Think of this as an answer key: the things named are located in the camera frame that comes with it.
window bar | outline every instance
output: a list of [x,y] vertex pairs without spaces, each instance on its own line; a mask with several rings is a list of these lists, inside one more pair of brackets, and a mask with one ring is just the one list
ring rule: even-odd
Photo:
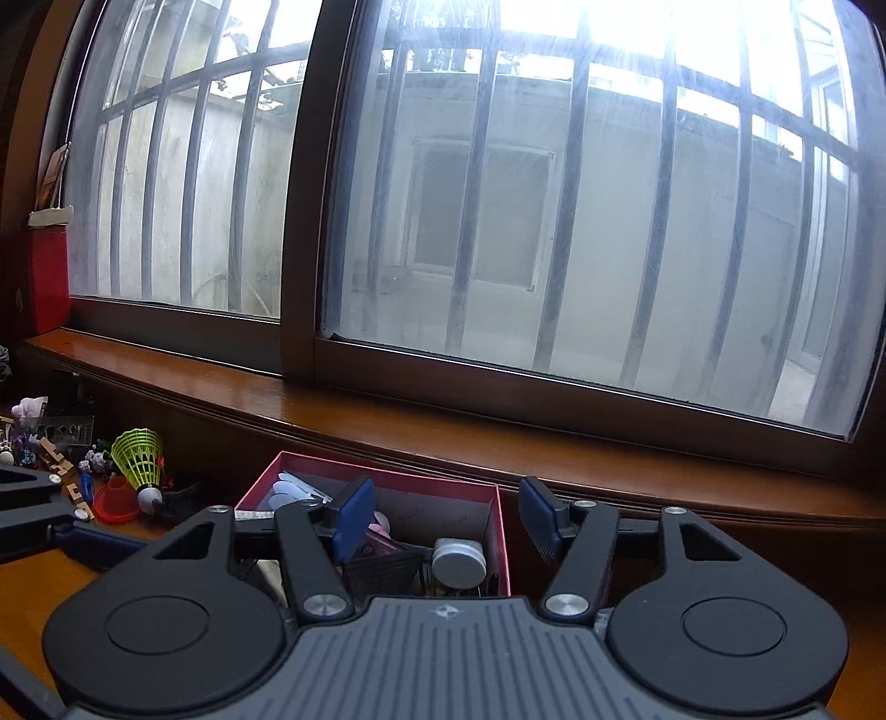
[[206,103],[209,101],[209,87],[213,81],[212,64],[218,55],[222,34],[228,21],[231,0],[221,0],[218,15],[215,16],[212,40],[206,49],[206,74],[200,80],[197,98],[194,100],[194,117],[190,123],[188,157],[184,164],[184,188],[182,198],[182,240],[179,247],[179,294],[182,305],[190,305],[194,246],[194,202],[197,198],[197,170],[200,163],[200,143],[203,139],[203,122],[206,119]]
[[664,97],[662,101],[661,145],[658,150],[658,179],[656,199],[652,207],[652,218],[649,222],[649,243],[646,246],[646,261],[637,296],[637,307],[633,313],[631,336],[627,342],[625,363],[621,368],[622,387],[633,387],[637,380],[637,371],[643,355],[643,345],[652,318],[652,306],[658,288],[658,273],[661,270],[662,255],[665,252],[665,236],[667,235],[668,215],[671,212],[671,181],[673,175],[674,146],[677,139],[677,88],[678,72],[674,51],[673,32],[670,33],[664,51],[662,82]]
[[455,251],[455,267],[452,278],[452,294],[449,298],[449,317],[446,328],[446,352],[448,355],[462,353],[464,320],[468,309],[470,272],[474,264],[474,248],[477,244],[477,222],[480,210],[480,192],[483,184],[483,163],[486,158],[486,136],[489,133],[489,117],[492,112],[495,70],[498,66],[497,17],[487,35],[480,59],[477,80],[477,106],[474,110],[474,129],[468,153],[468,173],[464,183],[462,221],[458,231]]
[[[794,40],[797,43],[797,59],[800,65],[800,89],[803,92],[803,117],[813,124],[812,86],[809,83],[809,59],[806,56],[806,45],[800,19],[797,13],[797,2],[791,0],[790,14],[794,23]],[[767,410],[772,404],[775,389],[781,379],[781,372],[788,358],[790,336],[794,332],[797,321],[797,310],[800,305],[800,294],[803,291],[803,277],[806,270],[806,256],[809,254],[809,243],[812,239],[812,195],[815,184],[815,146],[808,137],[803,137],[803,190],[800,205],[800,232],[797,243],[797,262],[794,265],[794,277],[790,284],[788,307],[785,311],[784,324],[781,326],[781,337],[775,350],[773,377],[764,398],[763,407]]]
[[152,290],[153,235],[154,235],[154,196],[157,191],[157,166],[160,157],[160,139],[163,132],[163,120],[166,117],[169,102],[169,80],[175,71],[179,50],[182,48],[185,30],[188,28],[191,13],[197,0],[184,0],[179,9],[178,24],[172,44],[169,46],[166,66],[163,68],[163,79],[160,81],[157,107],[154,108],[154,120],[151,125],[151,142],[148,145],[148,159],[144,169],[144,204],[142,205],[142,298],[150,300]]
[[[744,17],[741,9],[738,10],[738,53],[739,53],[739,79],[742,89],[742,97],[750,98],[750,58],[748,54],[748,39],[745,32]],[[702,380],[698,388],[698,398],[703,400],[711,390],[714,375],[717,372],[720,355],[723,352],[723,343],[729,329],[729,320],[732,319],[732,307],[735,302],[735,291],[738,288],[739,272],[742,268],[742,254],[744,252],[744,235],[748,229],[748,211],[750,207],[750,172],[751,172],[751,149],[754,142],[753,118],[754,113],[750,102],[742,102],[739,106],[738,124],[738,185],[735,193],[735,219],[732,226],[732,245],[729,247],[726,274],[723,280],[723,289],[720,293],[717,316],[714,321],[711,345],[708,348],[708,356],[702,370]]]
[[587,12],[582,12],[577,33],[576,54],[573,57],[572,87],[570,92],[569,126],[566,130],[566,147],[563,152],[563,184],[556,214],[554,246],[551,249],[548,283],[545,300],[541,306],[539,334],[535,341],[535,358],[532,368],[538,372],[550,369],[554,355],[554,341],[563,291],[566,287],[566,271],[572,250],[572,231],[575,227],[575,211],[579,204],[581,161],[584,157],[585,119],[587,117],[587,86],[590,81],[591,53]]
[[246,184],[249,182],[249,158],[253,152],[255,135],[255,115],[259,110],[261,81],[265,76],[265,59],[262,57],[271,40],[277,7],[280,0],[271,0],[268,16],[261,29],[255,57],[259,63],[253,67],[243,107],[243,120],[240,122],[240,138],[237,142],[237,159],[234,162],[234,188],[230,203],[230,232],[228,240],[228,310],[239,312],[242,309],[241,288],[243,280],[243,231],[246,214]]
[[393,176],[393,144],[397,134],[397,119],[400,115],[400,97],[406,80],[406,61],[409,44],[405,40],[405,30],[412,24],[407,14],[412,7],[404,8],[400,15],[399,39],[391,60],[388,86],[385,98],[385,114],[382,117],[381,141],[378,144],[378,170],[372,194],[372,215],[369,219],[369,254],[366,263],[366,301],[363,303],[362,329],[369,337],[378,332],[378,280],[385,250],[385,222],[391,198],[391,178]]
[[138,80],[142,74],[144,67],[144,59],[148,54],[148,47],[151,45],[151,38],[154,30],[157,28],[157,22],[160,16],[160,8],[163,3],[160,0],[154,1],[154,7],[151,10],[151,16],[148,18],[148,25],[144,31],[142,44],[138,48],[136,61],[132,66],[132,77],[129,79],[129,88],[127,93],[126,109],[123,111],[123,120],[120,122],[120,140],[117,144],[117,158],[114,163],[113,172],[113,188],[111,191],[111,295],[112,297],[120,296],[120,221],[123,204],[123,178],[126,175],[126,150],[129,145],[129,131],[132,129],[132,112],[134,99],[138,91]]

red box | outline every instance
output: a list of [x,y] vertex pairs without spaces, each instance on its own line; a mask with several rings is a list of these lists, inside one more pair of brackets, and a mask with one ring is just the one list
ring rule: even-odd
[[486,556],[486,577],[498,575],[498,595],[510,595],[508,553],[498,486],[444,480],[281,452],[237,504],[238,510],[268,510],[267,497],[282,471],[328,495],[352,481],[372,478],[376,507],[391,522],[394,540],[433,547],[439,537],[477,540]]
[[67,231],[64,225],[0,238],[0,340],[47,333],[67,322]]

open cardboard box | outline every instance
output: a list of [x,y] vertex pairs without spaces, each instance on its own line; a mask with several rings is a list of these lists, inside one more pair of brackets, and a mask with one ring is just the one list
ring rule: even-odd
[[496,485],[446,480],[377,470],[281,452],[237,504],[238,510],[270,510],[268,498],[281,472],[292,473],[335,497],[348,482],[372,478],[376,509],[391,522],[391,538],[433,547],[440,537],[460,537],[483,545],[486,591],[510,595],[508,553]]

wall ledge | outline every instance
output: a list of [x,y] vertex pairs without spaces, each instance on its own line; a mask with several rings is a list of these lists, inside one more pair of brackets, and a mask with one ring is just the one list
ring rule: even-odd
[[309,387],[60,329],[17,347],[87,378],[238,429],[366,462],[515,488],[536,474],[567,497],[637,511],[685,505],[721,520],[886,530],[886,497],[822,478]]

metal bolt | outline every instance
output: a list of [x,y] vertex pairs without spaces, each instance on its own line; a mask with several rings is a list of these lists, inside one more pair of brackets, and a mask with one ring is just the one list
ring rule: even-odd
[[574,617],[586,613],[590,604],[580,595],[571,592],[561,592],[559,595],[551,595],[545,600],[545,608],[548,612],[562,617]]
[[302,606],[306,613],[315,617],[332,617],[345,612],[346,608],[347,602],[344,598],[329,593],[312,595],[305,600],[305,604]]

